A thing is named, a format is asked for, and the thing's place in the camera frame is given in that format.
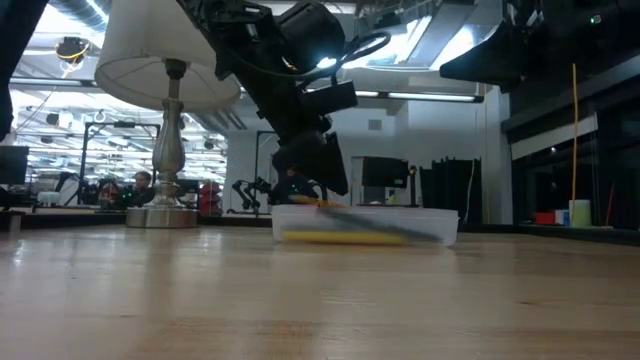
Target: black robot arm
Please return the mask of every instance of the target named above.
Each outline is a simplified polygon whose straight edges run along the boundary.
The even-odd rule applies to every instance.
[[[338,83],[342,64],[368,55],[389,40],[378,33],[345,41],[338,20],[320,3],[305,0],[281,16],[239,0],[176,0],[216,51],[216,75],[235,75],[279,137],[273,165],[296,167],[338,194],[348,192],[342,155],[328,114],[357,105],[351,82]],[[323,58],[334,66],[317,69]],[[321,78],[331,85],[306,87]]]

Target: lamp shade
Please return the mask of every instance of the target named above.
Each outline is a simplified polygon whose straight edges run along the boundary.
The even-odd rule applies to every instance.
[[[216,53],[174,0],[113,0],[95,80],[108,94],[162,110],[169,77],[164,59],[188,64],[180,83],[185,112],[233,104],[240,87],[215,76]]]

